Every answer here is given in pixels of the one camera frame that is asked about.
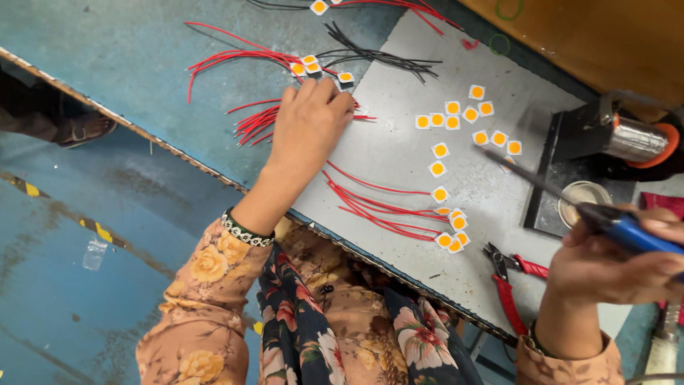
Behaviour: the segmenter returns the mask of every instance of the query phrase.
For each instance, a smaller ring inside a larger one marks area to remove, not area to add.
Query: workbench
[[[493,266],[480,249],[491,241],[505,253],[520,253],[548,266],[560,242],[522,229],[529,186],[478,158],[470,134],[500,129],[516,136],[524,149],[518,163],[533,169],[551,113],[575,108],[596,95],[514,41],[507,57],[494,55],[484,45],[466,51],[460,39],[487,41],[498,30],[459,3],[439,0],[431,4],[467,33],[434,22],[446,33],[441,38],[415,14],[383,5],[336,8],[318,17],[308,10],[268,10],[238,0],[5,0],[0,14],[0,55],[241,190],[254,184],[270,148],[266,142],[236,147],[233,123],[262,107],[228,116],[223,112],[278,98],[295,81],[273,62],[231,60],[197,76],[192,102],[186,104],[186,67],[233,46],[246,46],[218,32],[190,28],[183,21],[215,25],[270,49],[304,56],[341,47],[320,23],[334,20],[362,47],[444,60],[436,67],[440,77],[428,79],[426,85],[410,73],[377,62],[355,60],[335,67],[353,72],[357,80],[352,90],[361,110],[378,119],[353,123],[332,161],[384,186],[446,187],[452,196],[446,203],[463,208],[469,216],[466,232],[472,243],[466,251],[451,256],[434,243],[396,236],[339,210],[341,201],[321,177],[312,182],[291,215],[510,342],[512,328],[490,278]],[[444,101],[477,105],[466,98],[470,84],[487,87],[485,100],[494,102],[494,116],[472,126],[462,120],[462,130],[456,132],[414,128],[414,115],[442,112]],[[446,142],[451,155],[444,159],[448,174],[434,179],[426,167],[434,161],[430,146],[438,142]],[[371,192],[339,174],[336,182],[389,203],[416,209],[437,207],[429,197]],[[221,209],[216,208],[217,215]],[[522,274],[514,274],[511,282],[518,311],[529,322],[544,284]],[[618,333],[628,312],[629,307],[601,308],[602,326],[608,334]]]

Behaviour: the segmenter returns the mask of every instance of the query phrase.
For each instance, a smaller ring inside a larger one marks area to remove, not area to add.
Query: sandal
[[[88,123],[93,123],[99,119],[107,119],[107,126],[104,127],[102,132],[93,136],[92,130],[97,130],[97,124],[95,127],[86,127]],[[73,147],[78,147],[84,145],[91,140],[102,138],[103,136],[111,133],[116,129],[118,125],[113,119],[105,118],[102,114],[97,111],[92,111],[87,114],[77,116],[68,120],[68,125],[70,128],[70,136],[67,138],[68,142],[59,143],[59,146],[65,149],[71,149]]]

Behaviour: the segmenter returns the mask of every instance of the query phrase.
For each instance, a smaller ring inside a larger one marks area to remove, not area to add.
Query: yellow led phosphor
[[[444,127],[444,114],[433,112],[430,114],[430,127]]]
[[[451,212],[449,212],[449,219],[454,219],[457,216],[462,216],[463,218],[468,218],[466,213],[463,212],[460,208],[454,208]]]
[[[323,0],[316,0],[309,8],[311,8],[313,13],[321,16],[322,14],[326,13],[329,7],[328,4],[326,4]]]
[[[304,66],[302,66],[299,63],[290,63],[290,73],[292,76],[298,75],[298,76],[306,76],[306,71],[304,70]]]
[[[496,130],[492,134],[492,136],[489,138],[489,141],[497,147],[503,148],[503,146],[506,145],[506,141],[508,140],[508,135],[504,134],[503,132]]]
[[[512,164],[517,164],[517,163],[515,163],[515,160],[513,160],[513,158],[511,158],[510,155],[506,155],[503,159],[506,159],[508,162],[511,162]],[[504,173],[507,173],[507,174],[511,173],[511,169],[504,166],[503,164],[500,164],[499,166],[501,166],[501,169],[503,170]]]
[[[430,170],[430,173],[435,178],[439,178],[440,176],[447,173],[447,168],[444,167],[444,163],[442,163],[441,160],[438,160],[435,163],[429,165],[427,169]]]
[[[506,153],[508,155],[522,155],[523,143],[519,140],[509,140],[506,143]]]
[[[466,221],[466,219],[463,216],[451,218],[449,223],[451,223],[451,228],[453,228],[456,231],[460,231],[468,227],[468,221]]]
[[[494,114],[494,105],[491,101],[484,101],[477,104],[480,116],[491,116]]]
[[[473,142],[477,146],[484,146],[489,143],[489,137],[487,137],[487,131],[482,130],[478,132],[473,132]]]
[[[463,251],[463,245],[461,245],[461,242],[458,240],[458,238],[452,238],[451,244],[447,247],[447,251],[449,254],[456,254],[459,251]]]
[[[473,84],[471,86],[470,91],[468,92],[468,97],[470,99],[482,100],[484,99],[484,89],[485,87],[483,86],[476,86],[475,84]]]
[[[438,188],[435,188],[434,191],[432,191],[430,193],[430,195],[432,196],[434,201],[437,203],[442,203],[449,198],[449,193],[447,192],[447,189],[444,188],[443,186],[439,186]]]
[[[318,63],[318,58],[316,58],[314,55],[306,55],[302,58],[302,63],[304,63],[305,66]]]
[[[351,72],[340,72],[337,74],[337,79],[340,83],[351,83],[354,81],[354,75]]]
[[[465,246],[470,243],[470,238],[465,232],[456,232],[452,238],[458,239],[458,241],[461,243],[461,246]]]
[[[447,233],[442,233],[437,236],[437,238],[434,239],[435,243],[439,245],[442,249],[446,250],[447,247],[452,242],[451,236]]]
[[[306,70],[306,73],[316,73],[323,70],[318,63],[307,64],[304,66],[304,69]]]
[[[447,121],[445,122],[447,131],[453,129],[461,129],[461,119],[460,116],[447,116]]]
[[[466,110],[463,112],[462,116],[463,119],[466,120],[466,122],[473,124],[479,117],[479,112],[475,108],[468,106],[466,107]]]
[[[436,145],[432,146],[431,150],[432,155],[434,155],[434,157],[437,159],[442,159],[445,156],[449,155],[449,149],[447,148],[447,144],[444,142],[437,143]]]
[[[417,129],[430,129],[430,117],[428,115],[416,115]]]
[[[437,215],[448,215],[451,212],[451,209],[448,207],[440,207],[440,208],[434,209],[433,211]]]
[[[461,103],[458,101],[445,101],[444,111],[449,116],[461,115]]]

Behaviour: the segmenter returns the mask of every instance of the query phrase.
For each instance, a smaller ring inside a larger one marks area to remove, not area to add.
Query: bracelet
[[[527,333],[528,341],[529,341],[529,348],[536,351],[537,353],[541,354],[542,356],[546,356],[549,358],[556,358],[553,354],[549,353],[548,350],[544,349],[544,347],[539,343],[539,340],[537,340],[537,336],[534,334],[534,327],[537,324],[537,320],[535,319],[532,322],[532,325],[529,327],[529,331]]]
[[[273,245],[276,232],[273,232],[268,237],[255,234],[235,222],[231,217],[231,211],[233,211],[232,207],[223,213],[221,216],[221,224],[223,224],[223,227],[225,227],[235,238],[252,246],[267,247]]]

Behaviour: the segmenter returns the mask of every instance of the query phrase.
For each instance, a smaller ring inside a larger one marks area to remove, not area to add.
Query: red wire cutter
[[[549,270],[546,267],[540,266],[536,263],[528,262],[522,259],[518,254],[514,254],[513,258],[503,255],[496,246],[491,242],[488,244],[489,249],[484,247],[482,251],[494,262],[496,273],[492,277],[497,283],[497,290],[501,298],[501,305],[503,311],[506,313],[508,321],[511,323],[513,330],[521,336],[527,335],[527,326],[520,319],[518,310],[515,308],[515,301],[513,300],[512,289],[513,286],[508,283],[508,269],[521,271],[525,274],[536,275],[539,278],[546,279]]]

